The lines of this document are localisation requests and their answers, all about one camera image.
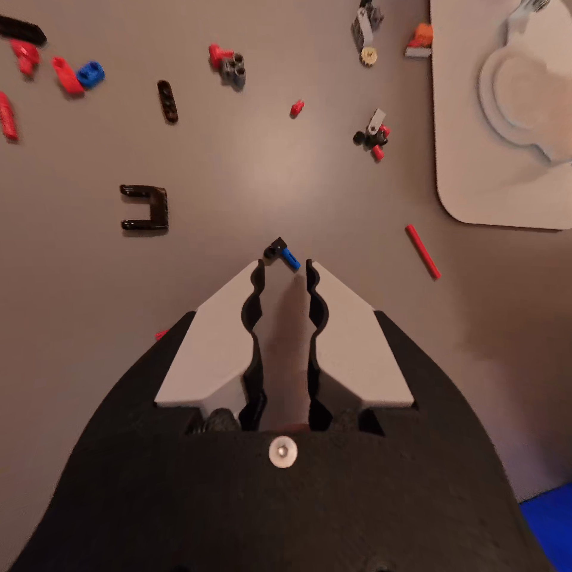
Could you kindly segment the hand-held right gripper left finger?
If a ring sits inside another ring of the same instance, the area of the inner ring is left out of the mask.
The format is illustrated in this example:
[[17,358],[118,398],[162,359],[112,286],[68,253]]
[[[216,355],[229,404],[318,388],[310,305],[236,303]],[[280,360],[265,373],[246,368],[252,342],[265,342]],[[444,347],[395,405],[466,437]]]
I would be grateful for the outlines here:
[[260,344],[265,264],[250,263],[201,304],[168,369],[155,404],[191,407],[203,419],[229,410],[243,431],[257,431],[267,404]]

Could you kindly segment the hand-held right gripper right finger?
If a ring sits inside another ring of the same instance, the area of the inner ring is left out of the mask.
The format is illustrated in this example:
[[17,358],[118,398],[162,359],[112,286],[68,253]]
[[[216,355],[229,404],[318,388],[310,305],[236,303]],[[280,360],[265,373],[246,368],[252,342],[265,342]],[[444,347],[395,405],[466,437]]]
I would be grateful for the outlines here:
[[305,263],[310,320],[307,389],[311,431],[349,416],[363,431],[381,431],[373,411],[408,409],[414,397],[373,306],[317,261]]

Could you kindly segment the black and blue lego pin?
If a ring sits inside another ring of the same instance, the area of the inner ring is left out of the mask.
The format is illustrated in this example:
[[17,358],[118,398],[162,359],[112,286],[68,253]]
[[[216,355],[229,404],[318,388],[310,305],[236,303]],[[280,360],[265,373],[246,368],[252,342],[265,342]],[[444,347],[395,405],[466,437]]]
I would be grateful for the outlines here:
[[268,247],[264,249],[263,257],[268,262],[273,262],[275,260],[281,259],[293,271],[298,271],[301,267],[300,262],[291,253],[287,243],[281,237],[275,239],[270,245],[268,245]]

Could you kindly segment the thin red lego axle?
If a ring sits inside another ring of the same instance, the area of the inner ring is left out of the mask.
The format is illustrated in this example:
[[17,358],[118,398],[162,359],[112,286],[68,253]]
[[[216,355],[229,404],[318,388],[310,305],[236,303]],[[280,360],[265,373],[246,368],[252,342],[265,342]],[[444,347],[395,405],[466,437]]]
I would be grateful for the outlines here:
[[415,227],[412,224],[409,224],[405,227],[405,232],[408,238],[410,239],[413,247],[415,248],[416,252],[418,253],[421,261],[423,262],[426,270],[430,274],[431,278],[434,281],[439,280],[442,275],[439,269],[437,268],[436,264],[434,263],[432,257],[428,253]]

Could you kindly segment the dark grey lego connector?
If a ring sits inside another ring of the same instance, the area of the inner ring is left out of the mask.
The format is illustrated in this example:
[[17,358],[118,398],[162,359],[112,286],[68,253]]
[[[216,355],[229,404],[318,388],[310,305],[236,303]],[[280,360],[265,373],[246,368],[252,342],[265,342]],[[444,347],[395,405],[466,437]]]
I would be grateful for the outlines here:
[[246,69],[244,57],[234,53],[231,57],[223,58],[220,65],[221,82],[232,87],[235,91],[243,91],[246,83]]
[[372,30],[377,30],[384,19],[380,7],[374,1],[361,1],[359,7],[366,11]]

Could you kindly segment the red lego connector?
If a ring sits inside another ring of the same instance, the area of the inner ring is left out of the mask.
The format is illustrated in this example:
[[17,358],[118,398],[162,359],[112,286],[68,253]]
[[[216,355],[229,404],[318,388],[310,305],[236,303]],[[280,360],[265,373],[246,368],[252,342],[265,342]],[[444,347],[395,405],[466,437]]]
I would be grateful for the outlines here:
[[215,43],[210,44],[208,52],[211,67],[218,72],[221,70],[224,61],[232,60],[234,57],[233,50],[225,50]]

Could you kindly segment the small blue lego connector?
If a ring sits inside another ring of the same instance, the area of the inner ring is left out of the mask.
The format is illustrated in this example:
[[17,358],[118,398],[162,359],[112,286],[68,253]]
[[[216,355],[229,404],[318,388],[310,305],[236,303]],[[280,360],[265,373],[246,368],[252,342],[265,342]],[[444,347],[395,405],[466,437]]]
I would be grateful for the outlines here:
[[75,76],[85,90],[91,90],[105,79],[105,71],[97,61],[89,61],[75,72]]

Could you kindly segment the long red lego piece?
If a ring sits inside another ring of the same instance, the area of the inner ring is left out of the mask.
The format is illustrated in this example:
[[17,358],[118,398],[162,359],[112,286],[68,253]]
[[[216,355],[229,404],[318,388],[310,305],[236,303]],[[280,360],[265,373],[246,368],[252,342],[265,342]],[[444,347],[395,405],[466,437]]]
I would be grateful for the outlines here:
[[6,139],[10,141],[19,141],[14,111],[10,100],[4,92],[1,92],[1,126]]

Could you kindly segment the white book stand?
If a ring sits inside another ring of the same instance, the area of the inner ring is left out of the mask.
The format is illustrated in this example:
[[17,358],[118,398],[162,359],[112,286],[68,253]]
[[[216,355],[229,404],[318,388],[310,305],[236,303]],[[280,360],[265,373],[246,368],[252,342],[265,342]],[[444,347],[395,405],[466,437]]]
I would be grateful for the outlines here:
[[571,229],[571,1],[431,1],[437,191],[462,223]]

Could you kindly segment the blue plastic storage bin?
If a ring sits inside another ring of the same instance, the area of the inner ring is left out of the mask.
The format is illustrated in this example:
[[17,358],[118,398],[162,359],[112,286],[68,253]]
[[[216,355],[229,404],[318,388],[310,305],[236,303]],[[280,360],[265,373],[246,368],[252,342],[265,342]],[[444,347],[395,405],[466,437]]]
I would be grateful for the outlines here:
[[571,483],[519,505],[556,571],[571,571]]

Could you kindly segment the black lego frame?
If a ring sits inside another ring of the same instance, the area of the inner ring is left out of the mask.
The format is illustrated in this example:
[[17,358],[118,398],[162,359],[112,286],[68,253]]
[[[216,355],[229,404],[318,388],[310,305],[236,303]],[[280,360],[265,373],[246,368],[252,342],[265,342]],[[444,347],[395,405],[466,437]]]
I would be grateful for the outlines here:
[[167,232],[169,230],[168,195],[164,188],[152,185],[119,186],[120,193],[126,198],[143,199],[149,205],[147,219],[125,219],[121,229],[130,233]]

